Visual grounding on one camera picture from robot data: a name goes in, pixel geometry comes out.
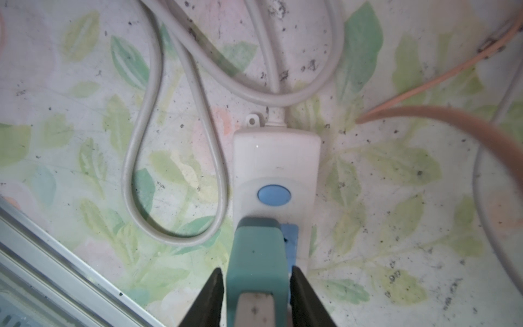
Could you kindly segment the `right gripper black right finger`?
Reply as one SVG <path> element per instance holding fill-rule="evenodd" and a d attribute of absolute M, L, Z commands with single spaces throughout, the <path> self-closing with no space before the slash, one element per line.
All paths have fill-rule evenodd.
<path fill-rule="evenodd" d="M 292 267 L 290 294 L 293 326 L 336 327 L 304 273 L 297 266 Z"/>

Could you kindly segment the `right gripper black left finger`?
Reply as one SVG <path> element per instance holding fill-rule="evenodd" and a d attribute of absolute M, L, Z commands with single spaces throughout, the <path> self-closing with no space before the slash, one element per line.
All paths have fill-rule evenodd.
<path fill-rule="evenodd" d="M 223 273 L 216 268 L 207 279 L 179 327 L 218 327 L 224 297 Z"/>

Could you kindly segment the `teal charger with white cable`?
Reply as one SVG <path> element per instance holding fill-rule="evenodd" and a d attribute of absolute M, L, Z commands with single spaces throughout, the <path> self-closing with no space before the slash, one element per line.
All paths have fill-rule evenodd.
<path fill-rule="evenodd" d="M 238 301 L 244 293 L 271 295 L 275 325 L 287 325 L 290 277 L 285 241 L 276 219 L 246 217 L 238 222 L 226 274 L 228 326 L 236 322 Z"/>

